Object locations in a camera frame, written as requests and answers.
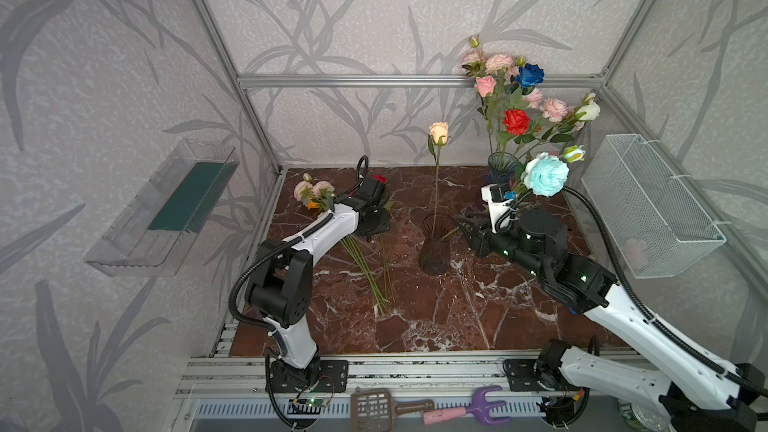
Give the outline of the pale blue white flower stem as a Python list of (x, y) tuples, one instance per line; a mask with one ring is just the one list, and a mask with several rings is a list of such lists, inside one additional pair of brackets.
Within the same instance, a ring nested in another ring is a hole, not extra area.
[(510, 186), (517, 194), (517, 203), (529, 194), (552, 197), (561, 192), (568, 179), (568, 164), (581, 160), (584, 154), (580, 146), (573, 146), (562, 157), (543, 152), (525, 164), (519, 161), (517, 184)]

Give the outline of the dark red glass vase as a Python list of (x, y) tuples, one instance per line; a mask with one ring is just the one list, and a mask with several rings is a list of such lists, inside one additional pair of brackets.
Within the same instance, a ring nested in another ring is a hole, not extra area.
[(418, 255), (418, 265), (427, 275), (436, 277), (448, 272), (450, 241), (454, 231), (453, 220), (444, 213), (430, 213), (422, 221), (424, 241)]

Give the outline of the large red rose stem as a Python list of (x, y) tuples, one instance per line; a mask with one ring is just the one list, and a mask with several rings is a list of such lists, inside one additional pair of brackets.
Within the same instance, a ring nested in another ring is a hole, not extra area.
[(528, 132), (529, 125), (530, 117), (524, 110), (506, 110), (503, 113), (502, 127), (498, 134), (500, 150), (505, 151), (509, 141), (525, 135)]

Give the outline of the blue rose stem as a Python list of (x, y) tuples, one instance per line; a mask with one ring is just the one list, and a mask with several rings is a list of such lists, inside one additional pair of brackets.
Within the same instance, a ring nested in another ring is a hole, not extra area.
[(535, 134), (540, 128), (540, 119), (537, 116), (541, 103), (543, 102), (543, 93), (537, 88), (543, 82), (545, 73), (541, 67), (536, 64), (526, 63), (518, 67), (518, 75), (515, 77), (515, 83), (518, 85), (518, 91), (521, 93), (515, 109), (524, 110), (530, 117), (528, 132), (515, 139), (517, 147), (515, 153), (520, 154), (522, 149), (532, 142)]

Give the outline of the purple glass vase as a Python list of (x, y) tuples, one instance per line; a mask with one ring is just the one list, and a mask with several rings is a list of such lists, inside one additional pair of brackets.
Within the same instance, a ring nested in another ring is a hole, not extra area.
[(508, 152), (493, 152), (488, 160), (488, 184), (502, 184), (514, 186), (517, 184), (517, 171), (519, 160)]

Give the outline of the cream peach rose stem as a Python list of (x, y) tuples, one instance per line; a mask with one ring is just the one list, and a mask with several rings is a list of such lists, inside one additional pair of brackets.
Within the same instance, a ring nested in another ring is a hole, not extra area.
[(442, 151), (442, 148), (447, 145), (448, 139), (449, 139), (449, 126), (446, 122), (435, 122), (430, 126), (429, 132), (428, 132), (428, 149), (434, 159), (434, 166), (435, 166), (434, 203), (433, 203), (432, 230), (431, 230), (432, 237), (434, 237), (437, 233), (441, 151)]

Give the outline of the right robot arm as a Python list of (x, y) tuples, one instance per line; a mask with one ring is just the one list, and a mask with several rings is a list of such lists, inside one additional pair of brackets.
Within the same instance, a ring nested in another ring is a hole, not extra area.
[(758, 368), (734, 364), (680, 333), (640, 300), (618, 264), (607, 269), (570, 252), (566, 225), (547, 210), (521, 208), (525, 194), (490, 185), (482, 195), (487, 211), (455, 219), (477, 257), (497, 254), (520, 266), (551, 298), (611, 331), (654, 366), (629, 366), (551, 340), (536, 361), (538, 381), (596, 389), (676, 431), (753, 431), (766, 421), (766, 413), (752, 407), (767, 395)]

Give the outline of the white rose stem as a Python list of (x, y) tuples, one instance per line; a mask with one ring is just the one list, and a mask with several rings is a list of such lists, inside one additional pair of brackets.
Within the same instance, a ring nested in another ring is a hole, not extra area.
[(545, 127), (541, 140), (548, 143), (573, 143), (579, 131), (595, 121), (600, 113), (600, 106), (592, 96), (573, 107), (560, 100), (547, 100), (542, 107)]

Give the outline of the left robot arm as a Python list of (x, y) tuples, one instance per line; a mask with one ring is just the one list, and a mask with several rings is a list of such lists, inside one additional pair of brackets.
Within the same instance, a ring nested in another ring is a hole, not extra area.
[(314, 266), (344, 239), (369, 240), (389, 230), (388, 211), (382, 204), (386, 180), (370, 177), (368, 166), (363, 155), (354, 185), (341, 195), (332, 194), (329, 208), (310, 225), (281, 241), (262, 242), (255, 262), (236, 279), (228, 296), (230, 315), (267, 330), (278, 345), (277, 360), (310, 383), (316, 381), (320, 367), (319, 349), (306, 319)]

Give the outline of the pink flower stem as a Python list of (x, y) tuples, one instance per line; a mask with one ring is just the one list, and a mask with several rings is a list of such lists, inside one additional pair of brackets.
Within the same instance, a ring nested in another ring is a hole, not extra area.
[[(493, 53), (488, 55), (485, 53), (482, 42), (477, 36), (472, 36), (469, 39), (469, 46), (469, 52), (462, 58), (461, 69), (467, 77), (474, 81), (474, 88), (475, 78), (486, 75), (493, 75), (499, 86), (504, 87), (504, 99), (499, 106), (497, 113), (498, 132), (496, 134), (495, 151), (504, 152), (500, 150), (498, 145), (498, 134), (502, 127), (503, 113), (506, 110), (515, 109), (517, 107), (517, 101), (521, 96), (521, 93), (518, 91), (518, 85), (515, 83), (515, 77), (518, 75), (518, 67), (531, 62), (527, 61), (527, 59), (522, 56), (514, 57), (505, 53)], [(479, 96), (478, 98), (480, 101), (478, 112), (484, 119), (481, 112), (481, 100)]]
[(481, 112), (486, 121), (489, 149), (496, 151), (496, 134), (498, 132), (497, 113), (504, 99), (504, 87), (499, 86), (493, 75), (475, 78), (475, 88), (481, 100)]
[(601, 114), (594, 93), (587, 94), (580, 104), (568, 105), (557, 98), (545, 98), (535, 89), (524, 101), (531, 121), (523, 138), (534, 145), (574, 144), (577, 133)]

